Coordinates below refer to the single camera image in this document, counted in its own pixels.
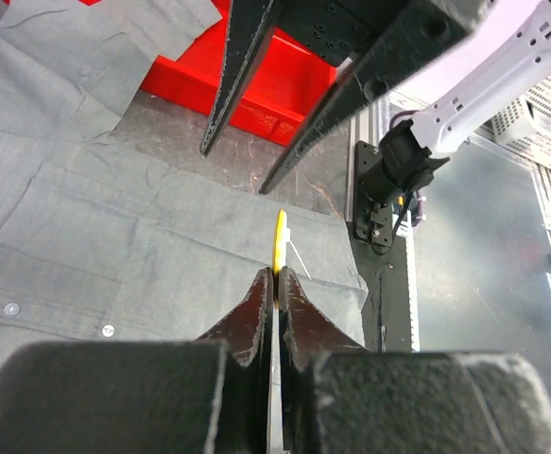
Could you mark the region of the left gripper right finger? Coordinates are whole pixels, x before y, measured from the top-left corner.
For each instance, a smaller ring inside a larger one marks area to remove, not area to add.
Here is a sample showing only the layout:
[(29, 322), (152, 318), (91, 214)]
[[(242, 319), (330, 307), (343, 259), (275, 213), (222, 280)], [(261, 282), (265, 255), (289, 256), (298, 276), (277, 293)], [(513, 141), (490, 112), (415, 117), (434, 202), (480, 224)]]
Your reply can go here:
[(292, 453), (551, 453), (535, 368), (496, 352), (373, 353), (279, 275), (284, 448)]

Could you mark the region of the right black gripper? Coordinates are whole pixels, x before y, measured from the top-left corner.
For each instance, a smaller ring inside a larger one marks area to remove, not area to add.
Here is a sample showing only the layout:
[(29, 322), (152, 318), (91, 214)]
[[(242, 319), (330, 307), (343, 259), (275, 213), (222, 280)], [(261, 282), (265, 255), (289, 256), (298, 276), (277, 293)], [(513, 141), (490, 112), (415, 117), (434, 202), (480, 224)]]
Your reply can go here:
[(486, 1), (231, 1), (219, 85), (200, 152), (213, 150), (265, 57), (274, 27), (331, 66), (361, 51), (340, 74), (271, 168), (268, 194), (341, 123), (470, 36), (488, 15)]

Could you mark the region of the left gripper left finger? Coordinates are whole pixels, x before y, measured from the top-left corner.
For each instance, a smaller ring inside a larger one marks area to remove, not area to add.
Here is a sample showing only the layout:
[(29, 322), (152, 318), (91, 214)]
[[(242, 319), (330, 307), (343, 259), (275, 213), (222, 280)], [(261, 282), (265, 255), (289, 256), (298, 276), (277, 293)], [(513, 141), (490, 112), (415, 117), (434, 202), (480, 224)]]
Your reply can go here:
[(38, 342), (0, 368), (0, 453), (265, 453), (273, 274), (193, 341)]

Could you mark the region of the yellow floral round brooch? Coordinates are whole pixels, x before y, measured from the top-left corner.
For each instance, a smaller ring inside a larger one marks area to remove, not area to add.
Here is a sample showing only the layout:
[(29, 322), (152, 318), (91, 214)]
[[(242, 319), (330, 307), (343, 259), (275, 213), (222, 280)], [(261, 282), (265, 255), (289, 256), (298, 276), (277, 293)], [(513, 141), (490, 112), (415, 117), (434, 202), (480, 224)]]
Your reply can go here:
[(288, 215), (284, 209), (280, 209), (275, 223), (272, 248), (272, 271), (274, 279), (274, 290), (278, 289), (279, 276), (286, 265), (287, 249), (291, 248), (299, 260), (306, 277), (311, 280), (312, 276), (305, 266), (301, 255), (291, 238), (291, 229), (288, 226)]

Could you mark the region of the grey shirt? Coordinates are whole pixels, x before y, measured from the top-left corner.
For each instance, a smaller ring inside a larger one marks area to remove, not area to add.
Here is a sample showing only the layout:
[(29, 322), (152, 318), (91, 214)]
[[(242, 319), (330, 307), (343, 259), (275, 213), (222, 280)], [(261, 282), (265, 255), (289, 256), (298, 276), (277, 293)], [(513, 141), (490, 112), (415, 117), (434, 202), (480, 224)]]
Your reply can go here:
[(198, 337), (271, 259), (282, 205), (113, 136), (209, 1), (0, 2), (0, 367), (39, 341)]

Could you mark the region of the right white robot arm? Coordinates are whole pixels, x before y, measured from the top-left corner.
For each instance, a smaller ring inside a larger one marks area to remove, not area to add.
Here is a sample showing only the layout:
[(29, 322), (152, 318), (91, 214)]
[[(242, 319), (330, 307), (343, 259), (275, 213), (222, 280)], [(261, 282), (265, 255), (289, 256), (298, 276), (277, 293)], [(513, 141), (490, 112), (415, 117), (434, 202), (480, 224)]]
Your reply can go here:
[[(263, 193), (341, 123), (468, 38), (490, 9), (489, 1), (233, 1), (200, 150), (212, 150), (276, 29), (323, 61), (343, 64), (344, 71), (268, 172)], [(470, 133), (550, 73), (551, 1), (541, 1), (454, 88), (393, 129), (367, 188), (377, 200), (389, 201), (429, 183), (436, 165), (445, 163)]]

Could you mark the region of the red plastic bin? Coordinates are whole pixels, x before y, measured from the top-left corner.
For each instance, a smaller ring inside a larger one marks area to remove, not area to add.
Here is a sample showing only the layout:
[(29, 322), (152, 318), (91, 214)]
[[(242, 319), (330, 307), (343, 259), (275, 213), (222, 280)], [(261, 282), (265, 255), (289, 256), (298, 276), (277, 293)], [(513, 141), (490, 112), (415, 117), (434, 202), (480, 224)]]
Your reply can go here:
[[(13, 1), (0, 49), (25, 131), (73, 141), (111, 132), (138, 91), (207, 114), (227, 25), (223, 1)], [(334, 69), (276, 35), (232, 124), (285, 145)]]

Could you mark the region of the white perforated basket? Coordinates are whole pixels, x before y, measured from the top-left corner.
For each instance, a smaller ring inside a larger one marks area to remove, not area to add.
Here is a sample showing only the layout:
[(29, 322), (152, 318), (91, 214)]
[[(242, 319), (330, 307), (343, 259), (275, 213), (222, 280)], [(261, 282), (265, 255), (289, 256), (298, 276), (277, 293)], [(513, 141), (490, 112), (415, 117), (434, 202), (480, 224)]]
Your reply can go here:
[(510, 102), (491, 123), (498, 145), (551, 169), (551, 75)]

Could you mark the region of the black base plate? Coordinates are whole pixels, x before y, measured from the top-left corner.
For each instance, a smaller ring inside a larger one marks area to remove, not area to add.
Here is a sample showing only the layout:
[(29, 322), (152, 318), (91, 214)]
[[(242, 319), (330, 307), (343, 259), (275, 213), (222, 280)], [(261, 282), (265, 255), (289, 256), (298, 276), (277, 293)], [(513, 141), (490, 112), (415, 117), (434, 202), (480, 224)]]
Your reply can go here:
[(365, 344), (379, 353), (412, 351), (407, 240), (393, 236), (390, 205), (378, 205), (361, 192), (362, 178), (378, 163), (375, 146), (359, 141), (353, 151), (350, 233), (355, 263), (368, 287), (361, 309)]

